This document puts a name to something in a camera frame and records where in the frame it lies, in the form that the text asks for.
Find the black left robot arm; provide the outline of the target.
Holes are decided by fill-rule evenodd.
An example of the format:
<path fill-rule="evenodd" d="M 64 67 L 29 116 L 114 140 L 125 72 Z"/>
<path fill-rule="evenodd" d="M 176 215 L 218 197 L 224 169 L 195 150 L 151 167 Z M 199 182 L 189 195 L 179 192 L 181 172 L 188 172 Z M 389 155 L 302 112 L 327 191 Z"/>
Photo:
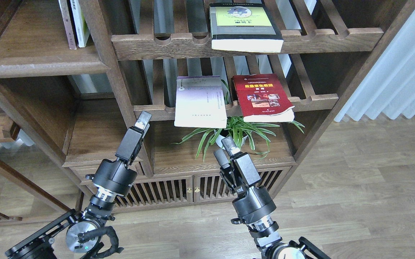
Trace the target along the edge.
<path fill-rule="evenodd" d="M 116 196 L 129 192 L 137 173 L 130 168 L 148 131 L 151 114 L 142 112 L 135 125 L 128 128 L 116 151 L 114 161 L 104 159 L 96 173 L 87 175 L 97 187 L 83 211 L 69 210 L 39 231 L 22 240 L 5 255 L 9 259 L 54 259 L 52 244 L 54 236 L 67 229 L 66 244 L 75 253 L 83 254 L 84 259 L 106 258 L 122 252 L 119 239 L 107 221 L 114 220 L 112 210 Z"/>

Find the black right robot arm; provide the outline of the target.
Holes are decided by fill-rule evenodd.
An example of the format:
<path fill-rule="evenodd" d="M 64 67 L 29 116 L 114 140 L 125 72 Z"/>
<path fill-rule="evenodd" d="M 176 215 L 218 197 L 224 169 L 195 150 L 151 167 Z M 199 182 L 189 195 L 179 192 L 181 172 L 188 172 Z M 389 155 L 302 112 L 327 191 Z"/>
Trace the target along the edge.
<path fill-rule="evenodd" d="M 223 148 L 215 151 L 214 156 L 224 183 L 237 194 L 232 205 L 238 216 L 231 222 L 247 225 L 262 258 L 308 259 L 306 251 L 309 251 L 312 258 L 327 259 L 329 256 L 304 237 L 298 242 L 283 242 L 278 233 L 278 223 L 271 218 L 275 203 L 267 188 L 257 185 L 261 178 L 249 154 L 241 152 L 232 137 L 224 138 L 222 145 Z"/>

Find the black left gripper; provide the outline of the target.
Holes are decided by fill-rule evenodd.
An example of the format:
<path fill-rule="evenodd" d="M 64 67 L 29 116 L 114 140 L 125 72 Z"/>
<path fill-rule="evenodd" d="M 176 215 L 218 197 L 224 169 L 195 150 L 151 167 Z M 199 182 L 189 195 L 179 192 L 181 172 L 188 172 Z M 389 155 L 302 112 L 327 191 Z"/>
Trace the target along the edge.
<path fill-rule="evenodd" d="M 135 125 L 128 128 L 122 139 L 115 154 L 117 159 L 102 160 L 95 174 L 86 175 L 86 179 L 91 179 L 98 187 L 96 197 L 115 197 L 128 193 L 137 176 L 133 169 L 128 168 L 128 164 L 135 160 L 141 149 L 151 117 L 150 113 L 142 111 Z"/>

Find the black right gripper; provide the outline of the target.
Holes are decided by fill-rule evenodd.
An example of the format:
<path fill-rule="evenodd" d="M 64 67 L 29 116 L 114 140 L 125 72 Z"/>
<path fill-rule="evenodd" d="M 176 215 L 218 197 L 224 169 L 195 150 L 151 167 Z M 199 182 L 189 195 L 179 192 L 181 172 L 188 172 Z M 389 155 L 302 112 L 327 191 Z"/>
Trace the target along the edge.
<path fill-rule="evenodd" d="M 240 152 L 234 138 L 228 136 L 221 140 L 223 149 L 214 151 L 220 165 L 220 175 L 232 193 L 237 194 L 233 206 L 238 215 L 232 220 L 235 224 L 255 224 L 271 215 L 276 209 L 275 203 L 264 186 L 258 186 L 261 178 L 249 154 Z"/>

